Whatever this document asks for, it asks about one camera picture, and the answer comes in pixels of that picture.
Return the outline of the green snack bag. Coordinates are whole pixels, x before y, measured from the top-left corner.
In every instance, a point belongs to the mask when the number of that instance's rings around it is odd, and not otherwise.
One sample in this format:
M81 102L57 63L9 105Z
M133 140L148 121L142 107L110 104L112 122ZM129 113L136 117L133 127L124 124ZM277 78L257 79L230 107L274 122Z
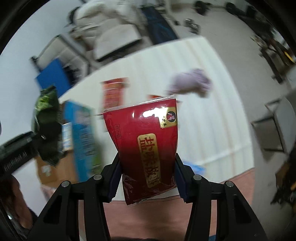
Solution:
M56 166L63 154L62 110L53 85L40 91L34 108L32 131L37 138L41 159Z

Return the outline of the light blue tissue pack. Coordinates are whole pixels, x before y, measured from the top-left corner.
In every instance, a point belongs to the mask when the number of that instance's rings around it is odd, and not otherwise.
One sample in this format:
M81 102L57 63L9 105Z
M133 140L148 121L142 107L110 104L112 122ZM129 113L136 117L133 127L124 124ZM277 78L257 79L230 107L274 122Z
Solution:
M190 163L185 163L186 166L189 166L195 175L201 175L204 176L206 169L203 166L199 166L199 165L193 165Z

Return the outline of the red snack bag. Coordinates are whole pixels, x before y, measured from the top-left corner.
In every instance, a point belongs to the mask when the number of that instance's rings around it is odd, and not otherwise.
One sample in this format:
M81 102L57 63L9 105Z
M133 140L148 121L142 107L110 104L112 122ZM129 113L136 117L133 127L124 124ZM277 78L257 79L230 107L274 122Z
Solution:
M123 92L128 83L127 78L115 78L102 82L103 106L102 111L123 105Z

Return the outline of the dark red pouch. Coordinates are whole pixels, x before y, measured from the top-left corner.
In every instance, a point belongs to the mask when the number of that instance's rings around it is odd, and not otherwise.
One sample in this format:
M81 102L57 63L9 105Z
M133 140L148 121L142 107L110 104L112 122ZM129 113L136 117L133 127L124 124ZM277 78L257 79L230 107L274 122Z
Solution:
M178 116L174 96L109 108L103 118L123 167L127 205L175 188Z

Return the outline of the orange panda snack bag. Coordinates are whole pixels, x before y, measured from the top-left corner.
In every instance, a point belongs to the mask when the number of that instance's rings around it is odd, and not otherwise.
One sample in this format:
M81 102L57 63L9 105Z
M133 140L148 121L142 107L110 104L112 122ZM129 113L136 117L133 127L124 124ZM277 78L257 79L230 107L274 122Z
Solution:
M148 99L151 100L151 99L159 99L159 98L165 98L165 96L159 96L159 95L148 95Z

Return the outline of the purple cloth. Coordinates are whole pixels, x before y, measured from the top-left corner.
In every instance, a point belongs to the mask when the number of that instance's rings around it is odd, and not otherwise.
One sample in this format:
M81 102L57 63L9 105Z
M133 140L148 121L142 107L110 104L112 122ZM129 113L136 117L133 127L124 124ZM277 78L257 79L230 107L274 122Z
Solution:
M206 95L212 88L213 84L204 70L195 68L187 72L175 74L168 85L166 94L172 95L194 92L200 95Z

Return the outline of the open cardboard box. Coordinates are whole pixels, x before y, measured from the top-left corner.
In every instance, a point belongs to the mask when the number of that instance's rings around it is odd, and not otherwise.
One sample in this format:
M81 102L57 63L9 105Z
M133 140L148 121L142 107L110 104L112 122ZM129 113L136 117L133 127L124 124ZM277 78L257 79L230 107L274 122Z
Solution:
M42 185L57 188L63 181L85 182L101 172L99 149L95 142L92 109L78 103L62 103L62 141L65 155L56 166L36 158Z

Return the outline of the blue folded mat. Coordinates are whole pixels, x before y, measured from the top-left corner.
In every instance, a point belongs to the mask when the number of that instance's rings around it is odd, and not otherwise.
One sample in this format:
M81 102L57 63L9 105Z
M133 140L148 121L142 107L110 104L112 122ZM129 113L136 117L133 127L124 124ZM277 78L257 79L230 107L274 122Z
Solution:
M59 59L54 59L45 69L37 76L37 82L41 89L55 86L57 96L61 97L71 88L69 78L64 71Z

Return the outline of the striped tablecloth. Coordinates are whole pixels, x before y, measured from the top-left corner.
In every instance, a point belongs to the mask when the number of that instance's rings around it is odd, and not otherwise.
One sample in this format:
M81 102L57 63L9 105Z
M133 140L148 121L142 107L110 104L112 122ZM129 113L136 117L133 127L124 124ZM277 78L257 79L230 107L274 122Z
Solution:
M166 96L179 73L202 69L212 89L206 94L177 95L178 148L182 161L204 167L204 177L216 183L254 167L249 122L237 88L223 61L204 37L154 45L113 61L64 93L71 101L92 109L95 139L102 162L110 164L116 147L102 116L103 82L127 78L123 105L147 101L149 95Z

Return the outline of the white puffer jacket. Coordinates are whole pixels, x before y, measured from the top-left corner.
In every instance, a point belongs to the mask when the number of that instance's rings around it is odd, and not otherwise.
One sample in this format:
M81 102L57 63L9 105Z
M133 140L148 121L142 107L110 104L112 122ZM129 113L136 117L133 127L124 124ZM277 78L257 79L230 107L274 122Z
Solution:
M69 13L69 33L74 37L99 37L106 33L121 35L136 29L145 31L147 21L136 1L86 1Z

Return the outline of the white padded chair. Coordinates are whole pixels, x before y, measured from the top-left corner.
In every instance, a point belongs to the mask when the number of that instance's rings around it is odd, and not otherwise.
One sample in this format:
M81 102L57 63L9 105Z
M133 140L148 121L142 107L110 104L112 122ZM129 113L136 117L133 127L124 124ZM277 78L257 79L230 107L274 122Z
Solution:
M95 61L101 62L141 40L142 36L135 25L117 25L106 30L96 38L93 48L93 58Z

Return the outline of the blue black weight bench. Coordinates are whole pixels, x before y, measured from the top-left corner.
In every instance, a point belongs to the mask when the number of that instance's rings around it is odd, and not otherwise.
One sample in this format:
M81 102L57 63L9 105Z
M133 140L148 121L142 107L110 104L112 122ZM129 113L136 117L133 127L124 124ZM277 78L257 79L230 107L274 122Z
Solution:
M141 11L147 20L146 29L154 45L178 39L169 23L153 6L142 7Z

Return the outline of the chrome dumbbell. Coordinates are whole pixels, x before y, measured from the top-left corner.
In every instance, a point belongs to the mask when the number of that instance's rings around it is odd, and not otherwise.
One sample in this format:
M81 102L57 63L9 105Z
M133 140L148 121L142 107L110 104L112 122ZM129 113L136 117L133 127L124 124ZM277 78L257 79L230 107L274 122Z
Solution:
M196 35L200 34L200 26L192 19L185 19L184 26L188 27L190 32Z

